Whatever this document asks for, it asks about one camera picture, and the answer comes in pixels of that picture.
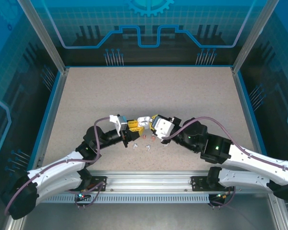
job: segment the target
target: white arm segment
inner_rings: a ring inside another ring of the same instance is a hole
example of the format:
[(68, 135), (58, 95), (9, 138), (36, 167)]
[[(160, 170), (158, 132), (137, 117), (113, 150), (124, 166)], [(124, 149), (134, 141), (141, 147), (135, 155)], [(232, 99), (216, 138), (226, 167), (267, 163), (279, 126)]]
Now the white arm segment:
[(264, 189), (271, 193), (271, 189), (267, 187), (267, 183), (269, 182), (268, 178), (249, 171), (222, 169), (219, 173), (219, 184), (224, 187), (252, 187)]
[[(64, 158), (62, 158), (56, 162), (65, 161), (68, 159), (83, 159), (83, 156), (79, 152), (73, 151), (72, 153), (70, 153), (66, 157), (64, 157)], [(42, 171), (44, 168), (46, 168), (52, 164), (43, 166), (39, 169), (34, 169), (34, 170), (28, 171), (28, 177), (32, 178), (37, 173)], [(41, 174), (40, 177), (38, 177), (32, 181), (33, 183), (37, 183), (37, 186), (36, 186), (37, 194), (40, 194), (40, 191), (43, 191), (51, 183), (56, 182), (58, 179), (63, 178), (66, 175), (80, 171), (81, 169), (84, 168), (84, 166), (85, 166), (85, 162), (68, 162), (68, 163), (59, 164), (59, 165), (54, 166), (53, 168), (47, 170), (46, 172)]]
[[(250, 153), (253, 156), (264, 159), (269, 162), (276, 163), (280, 166), (288, 168), (288, 161), (278, 160), (271, 157), (261, 155), (259, 153), (250, 151), (242, 147), (245, 151)], [(235, 145), (231, 145), (229, 149), (230, 159), (227, 159), (223, 164), (224, 166), (236, 166), (248, 171), (258, 173), (264, 177), (271, 179), (273, 182), (279, 185), (288, 184), (288, 170), (283, 170), (276, 166), (258, 161), (254, 158), (248, 157), (246, 154), (241, 152)]]
[(62, 193), (66, 190), (79, 187), (81, 182), (82, 180), (80, 178), (80, 174), (77, 172), (59, 178), (55, 182), (49, 184), (44, 190), (38, 192), (39, 197), (36, 199), (36, 205), (38, 205), (48, 197)]

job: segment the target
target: blue glass wall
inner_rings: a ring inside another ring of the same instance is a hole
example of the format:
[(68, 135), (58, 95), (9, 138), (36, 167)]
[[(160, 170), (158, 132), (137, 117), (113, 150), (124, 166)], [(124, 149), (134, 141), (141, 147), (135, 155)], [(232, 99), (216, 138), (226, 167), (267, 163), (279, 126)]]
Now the blue glass wall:
[[(0, 192), (25, 170), (57, 69), (16, 0), (0, 1)], [(5, 217), (0, 200), (0, 229)]]
[(266, 0), (33, 0), (68, 66), (232, 65)]
[(288, 160), (288, 0), (279, 1), (241, 73), (267, 154)]

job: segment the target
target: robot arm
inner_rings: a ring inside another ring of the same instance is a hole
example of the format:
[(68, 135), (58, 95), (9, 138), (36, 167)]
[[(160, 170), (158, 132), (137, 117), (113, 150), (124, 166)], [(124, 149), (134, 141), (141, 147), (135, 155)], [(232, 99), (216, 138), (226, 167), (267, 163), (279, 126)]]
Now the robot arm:
[(223, 187), (236, 185), (263, 187), (267, 191), (273, 191), (275, 196), (288, 200), (288, 161), (255, 153), (232, 143), (232, 140), (209, 134), (207, 126), (198, 121), (209, 119), (219, 124), (209, 117), (196, 120), (192, 118), (186, 121), (182, 127), (180, 127), (181, 120), (176, 117), (166, 118), (155, 115), (152, 118), (150, 129), (158, 138), (162, 139), (161, 143), (168, 144), (173, 140), (192, 152), (200, 153), (201, 159), (209, 163), (220, 164), (221, 167), (230, 166), (248, 170), (248, 172), (227, 171), (212, 167), (206, 183), (210, 188), (219, 185)]
[(209, 134), (207, 126), (194, 121), (194, 118), (186, 121), (183, 127), (180, 127), (180, 119), (161, 115), (137, 120), (111, 115), (109, 121), (115, 124), (114, 130), (104, 133), (98, 126), (96, 130), (94, 126), (90, 127), (82, 144), (61, 160), (28, 172), (16, 172), (1, 194), (11, 216), (19, 219), (57, 193), (71, 189), (87, 190), (92, 185), (92, 176), (86, 167), (98, 160), (97, 142), (100, 149), (119, 142), (127, 147), (148, 128), (162, 139), (163, 144), (173, 140), (192, 152), (200, 153), (201, 159), (207, 162), (248, 170), (211, 167), (207, 179), (199, 182), (200, 187), (217, 191), (237, 185), (260, 187), (288, 200), (288, 161), (263, 156), (241, 148), (229, 139)]
[(124, 116), (111, 115), (109, 120), (115, 123), (116, 129), (104, 133), (96, 126), (95, 135), (94, 126), (90, 127), (82, 144), (66, 157), (28, 172), (15, 172), (1, 194), (2, 201), (9, 206), (8, 212), (14, 219), (24, 217), (52, 195), (72, 189), (80, 191), (81, 188), (90, 186), (92, 176), (86, 167), (98, 160), (97, 140), (100, 149), (119, 142), (123, 142), (127, 147), (128, 143), (139, 138), (144, 130), (144, 127), (137, 127), (137, 121), (127, 121)]

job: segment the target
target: speckled tabletop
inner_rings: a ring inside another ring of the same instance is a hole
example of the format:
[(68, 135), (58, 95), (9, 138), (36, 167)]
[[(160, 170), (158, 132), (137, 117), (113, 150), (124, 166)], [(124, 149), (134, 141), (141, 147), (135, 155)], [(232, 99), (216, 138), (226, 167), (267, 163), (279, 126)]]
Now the speckled tabletop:
[[(127, 119), (161, 114), (182, 122), (210, 116), (221, 122), (242, 146), (253, 149), (236, 86), (229, 67), (117, 67), (70, 68), (51, 132), (43, 164), (56, 161), (80, 145), (86, 130), (109, 115)], [(208, 132), (224, 136), (222, 130), (203, 121)], [(103, 131), (114, 129), (103, 121)], [(212, 165), (198, 154), (172, 142), (136, 140), (128, 148), (116, 144), (101, 151), (94, 170), (208, 170)]]

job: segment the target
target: gear logo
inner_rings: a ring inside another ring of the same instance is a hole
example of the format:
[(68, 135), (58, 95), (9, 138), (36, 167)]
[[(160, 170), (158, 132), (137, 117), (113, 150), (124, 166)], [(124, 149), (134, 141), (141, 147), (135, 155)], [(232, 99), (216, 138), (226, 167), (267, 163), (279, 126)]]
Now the gear logo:
[(164, 9), (169, 9), (169, 5), (173, 4), (174, 0), (127, 0), (126, 3), (134, 13), (150, 17), (152, 14), (157, 16), (158, 13), (163, 13)]
[(18, 2), (17, 0), (0, 0), (0, 15), (11, 24), (18, 15)]

